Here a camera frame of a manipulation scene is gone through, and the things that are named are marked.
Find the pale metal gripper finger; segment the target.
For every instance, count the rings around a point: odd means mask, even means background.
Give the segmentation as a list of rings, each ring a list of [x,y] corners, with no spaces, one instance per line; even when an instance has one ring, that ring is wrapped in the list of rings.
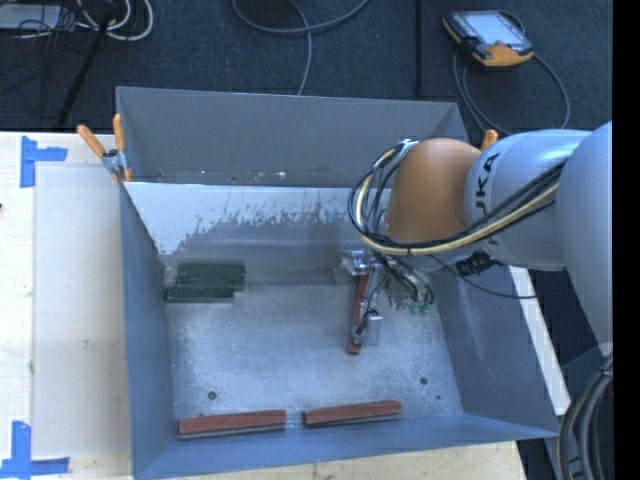
[[[342,253],[342,269],[351,276],[363,276],[379,270],[380,262],[369,250],[349,250]]]
[[[383,317],[377,311],[366,313],[352,327],[352,341],[359,346],[377,346],[382,323]]]

